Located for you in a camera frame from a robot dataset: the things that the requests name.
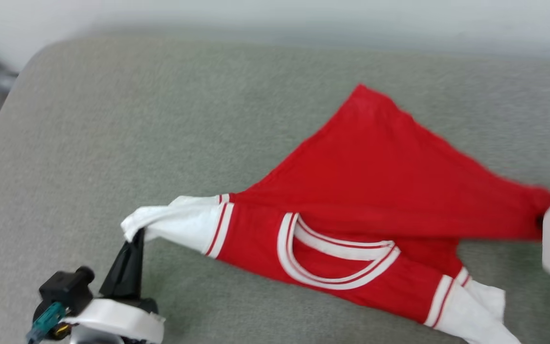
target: gray table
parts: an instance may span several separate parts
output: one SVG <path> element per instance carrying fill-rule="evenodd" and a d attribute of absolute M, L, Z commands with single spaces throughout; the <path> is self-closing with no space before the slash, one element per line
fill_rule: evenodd
<path fill-rule="evenodd" d="M 318 129 L 357 83 L 510 178 L 550 187 L 550 61 L 100 38 L 59 43 L 0 113 L 0 343 L 28 331 L 37 288 L 87 264 L 96 289 L 136 207 L 240 191 Z M 467 242 L 506 324 L 550 343 L 537 244 Z M 408 320 L 242 272 L 157 240 L 144 292 L 166 343 L 460 343 Z"/>

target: white background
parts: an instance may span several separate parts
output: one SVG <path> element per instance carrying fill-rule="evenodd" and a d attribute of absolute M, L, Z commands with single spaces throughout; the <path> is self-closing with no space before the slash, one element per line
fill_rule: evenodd
<path fill-rule="evenodd" d="M 550 0 L 0 0 L 11 70 L 49 43 L 112 31 L 550 57 Z"/>

